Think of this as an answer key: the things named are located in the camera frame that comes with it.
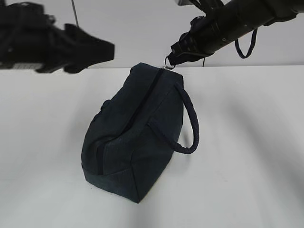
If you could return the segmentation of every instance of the black strap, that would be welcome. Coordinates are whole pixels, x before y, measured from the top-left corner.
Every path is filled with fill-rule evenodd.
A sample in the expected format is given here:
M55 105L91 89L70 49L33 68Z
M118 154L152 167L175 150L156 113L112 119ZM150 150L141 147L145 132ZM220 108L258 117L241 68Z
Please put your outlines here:
M193 145L190 148L182 147L180 144L175 142L172 138L168 137L166 135L166 133L164 133L164 131L161 129L160 125L157 123L157 121L155 119L152 119L148 123L148 125L151 127L151 129L154 131L154 133L160 139L165 141L171 147L171 149L173 149L174 151L179 152L179 153L191 154L197 149L197 147L199 145L199 141L200 141L199 121L198 121L196 112L194 110L192 101L191 101L189 95L187 94L187 92L178 83L175 84L175 87L176 87L177 91L180 93L181 99L183 100L183 102L185 104L187 113L190 118L192 130L193 130Z
M238 55L242 58L242 59L245 59L245 58L248 58L251 54L252 54L252 51L256 45L256 41L257 41L257 29L253 30L253 33L252 33L252 38L251 38L251 44L250 44L250 47L249 47L249 50L248 50L248 53L246 56L244 56L241 48L239 47L239 42L238 42L238 39L235 41L235 46L236 46L236 50L237 50L237 53Z

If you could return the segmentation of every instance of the zipper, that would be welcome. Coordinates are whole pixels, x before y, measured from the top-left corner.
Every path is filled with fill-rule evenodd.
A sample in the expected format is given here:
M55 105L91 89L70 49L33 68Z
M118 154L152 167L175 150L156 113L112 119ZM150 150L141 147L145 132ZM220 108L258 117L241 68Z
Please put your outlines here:
M159 71L157 72L157 74L156 74L150 88L148 89L146 95L142 99L141 103L139 104L139 106L135 110L135 112L132 115L130 121L128 122L128 124L126 125L126 127L124 128L123 132L120 135L124 134L125 132L127 132L128 130L131 129L131 127L133 126L133 124L136 121L137 116L139 115L139 113L143 109L144 105L147 103L147 100L149 99L151 93L153 92L154 88L156 87L156 85L157 85L157 83L158 83L158 81L159 81L159 79L162 76L164 71L165 71L164 69L159 69ZM103 143L95 142L98 175L103 175L104 174L104 150L105 150L105 145L107 143L108 142L103 142Z
M141 101L141 103L139 104L137 109L135 110L133 116L131 117L129 123L124 128L122 134L127 132L128 130L130 130L130 128L133 126L137 116L139 115L140 111L143 109L144 105L146 104L147 100L149 99L151 93L153 92L154 88L156 87L156 85L157 85L160 77L162 76L163 72L164 72L164 69L159 69L159 71L157 72L157 75L155 76L149 90L147 91L145 97L143 98L143 100Z

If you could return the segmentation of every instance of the white wall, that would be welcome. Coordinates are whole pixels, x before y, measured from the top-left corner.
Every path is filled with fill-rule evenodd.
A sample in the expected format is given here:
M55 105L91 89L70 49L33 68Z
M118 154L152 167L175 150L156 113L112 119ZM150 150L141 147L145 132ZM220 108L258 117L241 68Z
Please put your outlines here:
M80 26L116 44L115 60L95 67L132 67L139 62L163 66L171 45L188 32L190 22L203 15L194 6L178 6L174 0L75 0ZM304 64L304 15L262 27L252 56L241 59L231 44L206 59L206 66L267 66ZM243 37L247 52L251 35ZM202 66L202 61L184 67Z
M183 68L200 122L139 204L85 182L84 135L129 69L1 71L0 227L302 228L304 66ZM189 121L180 142L189 146Z

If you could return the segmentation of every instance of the dark fabric pouch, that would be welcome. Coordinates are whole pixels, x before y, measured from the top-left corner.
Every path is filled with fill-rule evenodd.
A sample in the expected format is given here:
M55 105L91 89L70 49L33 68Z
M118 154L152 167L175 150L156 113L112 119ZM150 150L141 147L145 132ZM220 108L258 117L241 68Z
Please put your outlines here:
M184 105L194 134L190 148L177 143ZM139 203L173 151L196 150L199 123L182 75L140 63L119 92L104 102L85 136L81 157L85 179Z

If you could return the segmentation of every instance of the metal ring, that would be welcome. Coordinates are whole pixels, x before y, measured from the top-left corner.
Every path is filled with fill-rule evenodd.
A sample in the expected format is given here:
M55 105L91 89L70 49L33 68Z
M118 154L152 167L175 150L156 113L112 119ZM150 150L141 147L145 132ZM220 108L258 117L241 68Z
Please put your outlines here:
M167 56L165 58L165 68L168 69L168 70L173 70L176 67L176 65L174 65L174 66L168 66L167 65L167 60L169 60L169 56Z

